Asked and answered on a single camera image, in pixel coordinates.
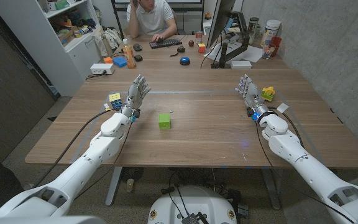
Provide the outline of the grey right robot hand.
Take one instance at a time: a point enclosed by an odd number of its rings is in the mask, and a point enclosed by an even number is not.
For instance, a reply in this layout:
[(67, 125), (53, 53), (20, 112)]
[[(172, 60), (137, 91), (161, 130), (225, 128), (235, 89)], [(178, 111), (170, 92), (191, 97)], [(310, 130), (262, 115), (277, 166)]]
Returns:
[(261, 92), (247, 74), (241, 77), (235, 90), (241, 95), (244, 101), (248, 117), (255, 116), (258, 118), (269, 110), (264, 104)]

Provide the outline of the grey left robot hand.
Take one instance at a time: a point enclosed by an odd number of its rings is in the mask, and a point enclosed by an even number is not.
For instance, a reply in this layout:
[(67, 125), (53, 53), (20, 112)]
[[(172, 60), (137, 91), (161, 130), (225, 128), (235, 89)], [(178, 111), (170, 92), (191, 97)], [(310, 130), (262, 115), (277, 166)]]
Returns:
[(150, 90), (151, 88), (148, 88), (145, 77), (138, 75), (128, 89), (127, 99), (121, 108), (121, 113), (128, 118), (131, 117), (133, 112), (140, 108), (143, 99)]

